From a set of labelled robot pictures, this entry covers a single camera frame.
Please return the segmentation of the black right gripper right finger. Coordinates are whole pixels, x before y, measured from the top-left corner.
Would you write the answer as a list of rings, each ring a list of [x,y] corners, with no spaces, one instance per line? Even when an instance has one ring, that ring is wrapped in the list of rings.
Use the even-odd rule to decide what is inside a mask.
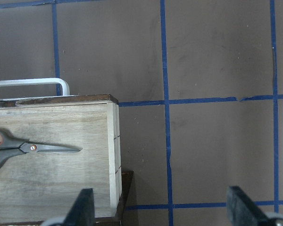
[[[229,186],[226,193],[227,217],[232,226],[273,226],[273,220],[238,186]]]

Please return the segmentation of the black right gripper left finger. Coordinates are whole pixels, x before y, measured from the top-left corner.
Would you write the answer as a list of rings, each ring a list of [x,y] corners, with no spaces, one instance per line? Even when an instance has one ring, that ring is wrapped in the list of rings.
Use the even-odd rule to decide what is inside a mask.
[[[95,208],[93,189],[82,189],[72,208],[64,219],[63,226],[95,225]]]

